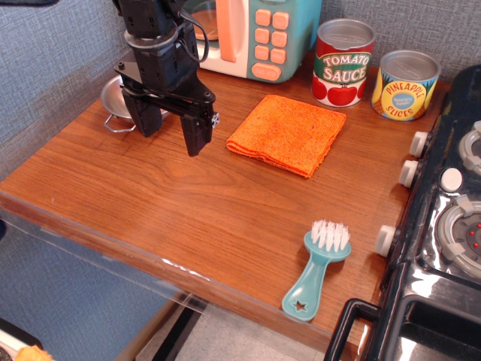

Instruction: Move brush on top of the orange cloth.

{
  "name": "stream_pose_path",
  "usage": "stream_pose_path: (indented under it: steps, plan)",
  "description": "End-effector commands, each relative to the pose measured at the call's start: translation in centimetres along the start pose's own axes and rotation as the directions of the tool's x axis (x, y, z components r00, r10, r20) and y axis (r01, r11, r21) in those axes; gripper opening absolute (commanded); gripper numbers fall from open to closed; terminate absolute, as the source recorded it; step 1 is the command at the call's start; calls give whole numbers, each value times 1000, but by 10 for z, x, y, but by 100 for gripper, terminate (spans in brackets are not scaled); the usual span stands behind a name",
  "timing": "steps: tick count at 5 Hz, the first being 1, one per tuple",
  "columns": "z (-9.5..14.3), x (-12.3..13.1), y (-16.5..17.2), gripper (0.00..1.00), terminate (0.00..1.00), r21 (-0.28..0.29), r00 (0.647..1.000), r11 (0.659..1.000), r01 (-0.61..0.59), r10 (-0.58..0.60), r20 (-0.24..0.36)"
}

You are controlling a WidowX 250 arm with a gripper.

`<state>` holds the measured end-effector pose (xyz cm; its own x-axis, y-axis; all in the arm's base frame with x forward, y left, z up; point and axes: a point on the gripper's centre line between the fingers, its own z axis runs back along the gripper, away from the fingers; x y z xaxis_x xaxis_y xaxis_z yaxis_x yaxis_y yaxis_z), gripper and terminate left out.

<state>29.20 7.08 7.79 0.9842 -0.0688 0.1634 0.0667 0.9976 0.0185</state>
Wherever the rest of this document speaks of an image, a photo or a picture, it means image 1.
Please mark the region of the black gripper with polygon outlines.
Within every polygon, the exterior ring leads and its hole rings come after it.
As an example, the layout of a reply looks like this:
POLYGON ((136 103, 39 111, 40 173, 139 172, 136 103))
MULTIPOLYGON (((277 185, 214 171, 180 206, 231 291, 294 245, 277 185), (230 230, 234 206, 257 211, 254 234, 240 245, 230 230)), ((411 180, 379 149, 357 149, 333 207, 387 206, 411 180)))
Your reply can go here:
POLYGON ((195 25, 172 23, 166 33, 152 38, 124 32, 135 60, 119 62, 122 95, 136 129, 145 137, 163 124, 162 110, 181 119, 189 156, 197 156, 211 142, 219 113, 214 93, 198 79, 203 59, 198 55, 195 25))

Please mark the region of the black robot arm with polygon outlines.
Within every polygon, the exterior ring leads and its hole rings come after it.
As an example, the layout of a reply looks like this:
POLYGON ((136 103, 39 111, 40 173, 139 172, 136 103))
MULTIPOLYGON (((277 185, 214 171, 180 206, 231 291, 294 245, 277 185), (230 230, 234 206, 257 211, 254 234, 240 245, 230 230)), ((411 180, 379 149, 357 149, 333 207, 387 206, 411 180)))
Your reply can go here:
POLYGON ((182 1, 116 1, 133 62, 120 62, 122 94, 136 128, 146 138, 163 124, 162 111, 180 117, 187 152, 197 156, 210 143, 219 115, 214 93, 199 79, 206 55, 198 54, 195 31, 202 25, 182 1))

